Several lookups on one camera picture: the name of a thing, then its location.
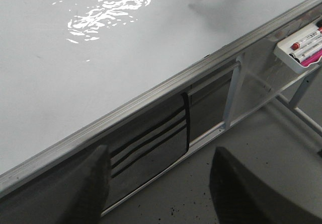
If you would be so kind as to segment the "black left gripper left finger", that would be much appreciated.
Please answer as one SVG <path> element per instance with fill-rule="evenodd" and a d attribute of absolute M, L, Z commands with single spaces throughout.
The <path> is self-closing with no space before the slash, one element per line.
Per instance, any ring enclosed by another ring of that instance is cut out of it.
<path fill-rule="evenodd" d="M 1 223 L 98 223 L 109 193 L 110 157 L 81 152 L 1 199 Z"/>

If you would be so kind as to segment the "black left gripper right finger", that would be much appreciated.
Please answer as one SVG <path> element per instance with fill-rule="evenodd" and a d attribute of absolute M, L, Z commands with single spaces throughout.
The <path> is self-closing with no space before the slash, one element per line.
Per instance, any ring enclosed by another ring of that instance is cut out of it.
<path fill-rule="evenodd" d="M 220 223 L 321 223 L 260 180 L 228 149 L 217 147 L 209 189 Z"/>

